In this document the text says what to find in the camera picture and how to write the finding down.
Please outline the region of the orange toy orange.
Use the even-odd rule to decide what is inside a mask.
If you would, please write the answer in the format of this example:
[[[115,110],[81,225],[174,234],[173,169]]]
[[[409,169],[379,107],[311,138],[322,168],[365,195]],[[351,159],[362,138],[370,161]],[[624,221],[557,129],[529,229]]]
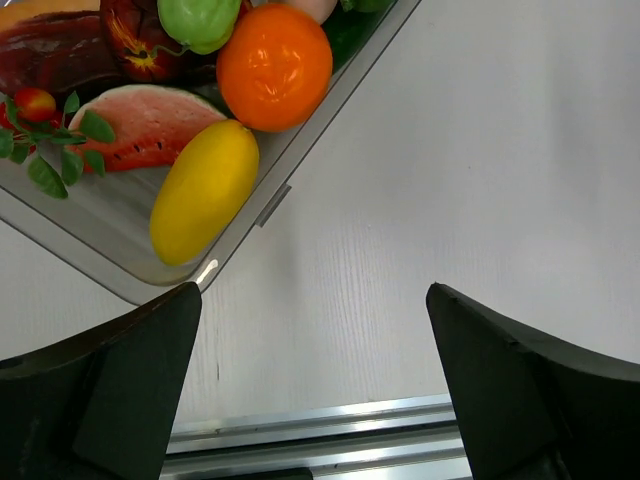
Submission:
[[[279,3],[245,14],[216,65],[220,93],[236,119],[269,133],[308,120],[328,91],[332,71],[333,54],[321,26]]]

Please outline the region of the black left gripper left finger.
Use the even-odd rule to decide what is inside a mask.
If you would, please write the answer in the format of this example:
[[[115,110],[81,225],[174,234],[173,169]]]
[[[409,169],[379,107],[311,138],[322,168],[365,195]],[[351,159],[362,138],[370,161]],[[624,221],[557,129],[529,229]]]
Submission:
[[[1,362],[4,479],[159,477],[201,317],[187,282]]]

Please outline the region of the yellow toy mango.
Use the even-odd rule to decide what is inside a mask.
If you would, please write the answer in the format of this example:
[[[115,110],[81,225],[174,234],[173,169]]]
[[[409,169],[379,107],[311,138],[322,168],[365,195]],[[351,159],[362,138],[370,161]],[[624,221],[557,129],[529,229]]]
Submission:
[[[214,123],[181,151],[156,197],[152,247],[169,266],[196,258],[234,219],[251,194],[260,153],[237,120]]]

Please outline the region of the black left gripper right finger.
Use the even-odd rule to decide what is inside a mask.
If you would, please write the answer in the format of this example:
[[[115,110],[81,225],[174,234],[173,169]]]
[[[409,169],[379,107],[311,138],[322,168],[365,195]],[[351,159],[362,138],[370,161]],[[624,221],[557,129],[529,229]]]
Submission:
[[[426,308],[475,479],[636,479],[639,367],[440,283]]]

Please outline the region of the light green toy starfruit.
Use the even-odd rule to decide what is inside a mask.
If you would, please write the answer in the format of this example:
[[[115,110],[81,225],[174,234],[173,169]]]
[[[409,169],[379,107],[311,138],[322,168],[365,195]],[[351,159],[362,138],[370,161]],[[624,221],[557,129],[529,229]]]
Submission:
[[[158,0],[165,33],[199,55],[220,49],[231,37],[241,0]]]

